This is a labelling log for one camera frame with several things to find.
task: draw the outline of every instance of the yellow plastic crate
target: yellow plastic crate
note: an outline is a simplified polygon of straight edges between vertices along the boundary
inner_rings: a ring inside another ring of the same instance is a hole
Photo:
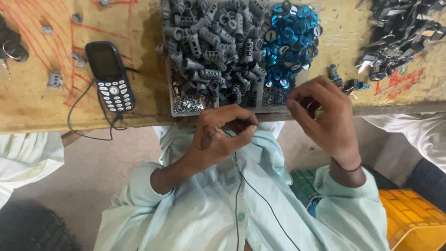
[[[446,243],[446,214],[410,189],[380,190],[392,251],[437,251]]]

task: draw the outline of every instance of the forearm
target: forearm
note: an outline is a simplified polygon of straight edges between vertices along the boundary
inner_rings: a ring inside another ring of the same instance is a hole
[[[360,187],[366,181],[362,168],[352,172],[346,171],[333,158],[331,158],[330,176],[342,186],[349,188]]]
[[[180,185],[185,179],[194,175],[196,170],[191,165],[196,166],[197,162],[189,159],[187,155],[183,156],[177,162],[158,169],[150,176],[152,189],[158,194],[166,194],[174,187]]]

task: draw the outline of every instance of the shirt button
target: shirt button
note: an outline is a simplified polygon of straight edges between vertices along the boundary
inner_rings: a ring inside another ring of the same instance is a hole
[[[229,179],[227,180],[227,182],[228,182],[229,184],[234,184],[234,183],[235,183],[235,177],[231,177],[231,178],[229,178]]]
[[[243,219],[245,219],[245,214],[239,213],[239,215],[237,215],[237,221],[242,221]]]

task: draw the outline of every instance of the shirt sleeve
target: shirt sleeve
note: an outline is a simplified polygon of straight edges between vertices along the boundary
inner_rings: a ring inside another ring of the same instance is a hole
[[[352,250],[389,250],[387,216],[373,175],[363,168],[366,182],[358,188],[337,183],[329,166],[317,170],[314,185],[325,196],[316,206],[316,219],[348,243]]]
[[[135,168],[130,183],[112,198],[112,207],[102,213],[95,251],[137,250],[160,202],[152,189],[150,176],[163,166],[147,163]]]

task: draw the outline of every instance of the wooden workbench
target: wooden workbench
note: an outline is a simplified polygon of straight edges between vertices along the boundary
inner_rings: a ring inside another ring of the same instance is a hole
[[[139,69],[141,75],[128,73],[136,108],[125,114],[130,126],[188,123],[193,118],[173,118],[163,56],[155,51],[162,42],[158,0],[110,0],[107,8],[98,0],[0,0],[0,10],[9,26],[20,32],[29,60],[7,60],[11,79],[0,68],[0,134],[67,130],[68,112],[92,79],[89,67],[78,68],[71,52],[85,55],[88,42],[111,41],[120,50],[124,64]],[[355,9],[356,0],[314,0],[320,8],[324,33],[320,37],[319,56],[309,77],[326,74],[326,68],[338,64],[343,79],[367,80],[354,68],[359,48],[370,35],[367,3]],[[81,12],[84,21],[71,21]],[[440,22],[446,25],[446,18]],[[43,24],[53,28],[51,35],[41,31]],[[356,91],[352,102],[356,115],[392,112],[446,110],[445,40],[431,42],[415,61],[391,79],[370,82],[369,90]],[[46,87],[50,71],[62,73],[59,90]],[[288,114],[259,115],[263,120],[290,118]],[[72,114],[75,130],[106,128],[96,97],[96,89],[78,103]]]

